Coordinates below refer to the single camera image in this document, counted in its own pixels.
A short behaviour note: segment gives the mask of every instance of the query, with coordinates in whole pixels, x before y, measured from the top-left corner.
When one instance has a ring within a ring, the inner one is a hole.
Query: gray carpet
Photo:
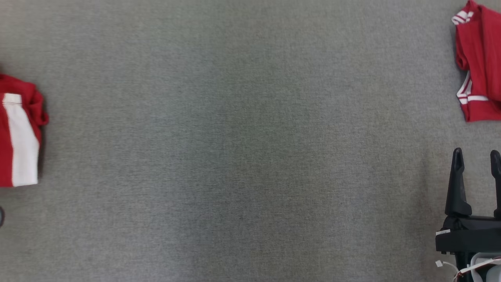
[[[2,0],[51,122],[41,183],[0,191],[0,280],[449,280],[452,151],[491,215],[501,150],[455,97],[463,5]]]

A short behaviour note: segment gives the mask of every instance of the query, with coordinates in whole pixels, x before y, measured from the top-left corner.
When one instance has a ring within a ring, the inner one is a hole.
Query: white stripe
[[[469,93],[467,93],[467,91],[469,89],[470,92],[471,92],[471,84],[472,84],[472,82],[471,82],[470,74],[469,74],[469,71],[468,71],[467,74],[466,74],[466,78],[464,79],[463,85],[461,86],[461,88],[457,92],[456,96],[458,98],[462,98],[462,97],[468,96]]]
[[[20,102],[20,95],[5,93],[3,106],[7,112],[11,134],[12,185],[14,187],[38,182],[37,167],[40,145]]]
[[[470,95],[468,96],[468,101],[489,101],[489,98],[479,95]]]
[[[460,11],[459,13],[456,14],[456,16],[459,16],[465,20],[468,18],[468,14],[465,11]]]
[[[463,105],[468,104],[468,102],[470,102],[470,101],[489,101],[489,98],[487,98],[485,96],[479,96],[479,95],[470,95],[470,96],[468,96],[468,98],[459,99],[459,102],[461,102],[461,104],[463,104]]]
[[[457,23],[455,23],[454,21],[459,22],[459,23],[461,23],[461,24],[464,24],[464,20],[463,20],[463,19],[461,19],[461,18],[458,18],[458,17],[456,17],[456,16],[452,17],[452,22],[453,22],[455,25],[458,25],[458,24],[457,24]]]

